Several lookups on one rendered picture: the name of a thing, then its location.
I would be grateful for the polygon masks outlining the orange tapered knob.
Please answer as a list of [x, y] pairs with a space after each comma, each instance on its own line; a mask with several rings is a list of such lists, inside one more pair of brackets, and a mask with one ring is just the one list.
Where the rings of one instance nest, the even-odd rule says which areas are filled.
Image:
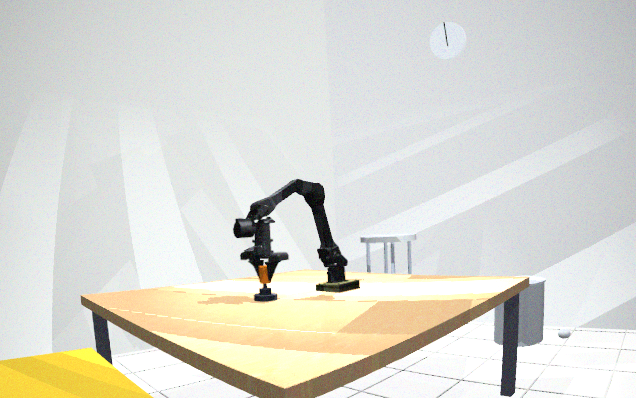
[[260, 284], [268, 284], [271, 283], [271, 280], [268, 280], [267, 266], [259, 266], [259, 281]]

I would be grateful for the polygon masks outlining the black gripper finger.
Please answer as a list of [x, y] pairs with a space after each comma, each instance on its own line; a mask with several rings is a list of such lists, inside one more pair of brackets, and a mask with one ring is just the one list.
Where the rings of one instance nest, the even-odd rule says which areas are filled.
[[264, 260], [254, 261], [254, 262], [250, 262], [249, 261], [248, 263], [250, 263], [254, 267], [254, 269], [256, 271], [256, 274], [258, 276], [258, 279], [259, 279], [259, 269], [258, 269], [258, 267], [264, 265]]
[[267, 273], [268, 273], [268, 280], [272, 280], [272, 277], [275, 273], [275, 270], [279, 264], [279, 262], [281, 261], [275, 261], [275, 262], [264, 262], [267, 266]]

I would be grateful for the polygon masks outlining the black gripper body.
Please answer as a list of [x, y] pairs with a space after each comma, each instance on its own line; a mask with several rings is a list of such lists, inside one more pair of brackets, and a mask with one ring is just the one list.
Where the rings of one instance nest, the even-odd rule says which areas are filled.
[[[250, 260], [250, 262], [254, 262], [254, 261], [260, 261], [260, 259], [268, 259], [268, 262], [275, 262], [275, 261], [282, 261], [282, 260], [288, 260], [289, 256], [288, 253], [286, 251], [278, 251], [278, 252], [274, 252], [274, 250], [272, 250], [272, 244], [271, 242], [273, 242], [273, 239], [270, 239], [269, 237], [256, 237], [255, 239], [252, 240], [252, 242], [255, 242], [255, 245], [261, 245], [261, 242], [264, 242], [264, 244], [266, 245], [267, 248], [267, 256], [259, 256], [257, 257], [257, 259], [254, 260]], [[240, 255], [240, 260], [242, 261], [246, 261], [246, 256], [245, 256], [245, 252], [242, 252]]]

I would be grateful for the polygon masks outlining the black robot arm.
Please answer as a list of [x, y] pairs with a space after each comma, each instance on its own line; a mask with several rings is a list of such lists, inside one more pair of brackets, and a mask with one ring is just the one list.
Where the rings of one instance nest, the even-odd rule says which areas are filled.
[[[243, 237], [269, 237], [270, 223], [275, 223], [268, 216], [281, 201], [296, 192], [304, 196], [306, 203], [311, 207], [319, 239], [321, 242], [320, 249], [317, 249], [319, 258], [325, 267], [328, 267], [328, 282], [347, 281], [345, 266], [348, 260], [341, 254], [337, 244], [333, 241], [326, 212], [324, 209], [325, 192], [324, 187], [320, 183], [303, 181], [300, 179], [291, 180], [288, 184], [250, 206], [250, 211], [246, 219], [238, 218], [234, 225], [233, 231], [236, 238]], [[266, 217], [262, 219], [262, 217]], [[258, 220], [255, 223], [255, 220]], [[267, 256], [267, 248], [264, 242], [261, 245], [255, 245], [246, 249], [245, 256], [247, 260], [254, 260], [263, 255]], [[336, 264], [335, 264], [336, 263]]]

